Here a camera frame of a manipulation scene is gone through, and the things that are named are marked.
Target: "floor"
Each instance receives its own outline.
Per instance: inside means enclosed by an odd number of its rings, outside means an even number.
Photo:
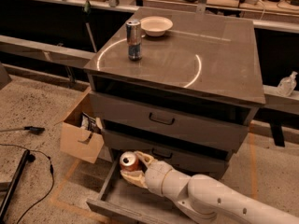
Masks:
[[[50,194],[19,223],[119,223],[90,211],[86,200],[97,199],[110,163],[78,160],[60,151],[61,120],[87,88],[86,83],[7,67],[12,81],[0,90],[0,130],[24,126],[44,127],[41,134],[28,131],[0,133],[0,182],[8,182],[20,161],[23,149],[33,150],[36,159],[27,162],[20,183],[5,216],[6,224],[18,223],[21,215]],[[228,187],[263,203],[299,217],[299,132],[284,128],[285,147],[276,147],[266,123],[253,121],[250,133],[221,179]],[[218,224],[236,223],[219,215]]]

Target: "white robotic arm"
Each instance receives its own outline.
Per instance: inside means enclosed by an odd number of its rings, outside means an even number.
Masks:
[[[244,196],[207,175],[185,175],[164,161],[145,157],[149,162],[141,158],[147,170],[140,187],[168,198],[196,223],[213,223],[221,213],[239,223],[299,224],[298,217]]]

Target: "clear bottle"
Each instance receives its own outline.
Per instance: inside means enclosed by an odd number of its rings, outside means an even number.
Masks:
[[[293,71],[289,77],[284,77],[280,80],[278,85],[278,94],[281,96],[290,96],[292,91],[295,89],[297,82],[296,82],[296,75],[298,73]]]

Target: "black pole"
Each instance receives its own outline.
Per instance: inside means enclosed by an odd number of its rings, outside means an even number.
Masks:
[[[29,150],[25,150],[23,152],[20,163],[19,163],[19,166],[17,168],[17,171],[16,171],[15,175],[13,176],[13,178],[11,180],[11,183],[8,187],[7,194],[6,194],[4,200],[1,203],[0,223],[3,223],[4,215],[6,214],[6,211],[8,209],[8,206],[9,206],[10,200],[12,198],[12,195],[13,195],[13,193],[14,193],[17,185],[18,185],[18,182],[19,182],[20,177],[21,177],[22,170],[24,169],[24,166],[25,166],[25,164],[28,160],[29,154],[30,154]]]

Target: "drawer handle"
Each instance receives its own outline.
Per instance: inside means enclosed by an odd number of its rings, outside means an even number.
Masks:
[[[171,159],[172,158],[172,153],[170,153],[169,155],[165,155],[163,153],[159,153],[158,151],[155,151],[155,148],[153,147],[151,150],[151,153],[155,156],[159,156],[163,159]]]
[[[165,125],[172,125],[172,124],[174,124],[174,122],[175,122],[175,118],[172,118],[172,119],[169,120],[169,121],[164,121],[164,120],[158,120],[158,119],[155,119],[155,118],[153,117],[153,114],[152,114],[151,112],[149,113],[149,119],[150,119],[151,121],[153,121],[153,122],[162,123],[162,124],[165,124]]]

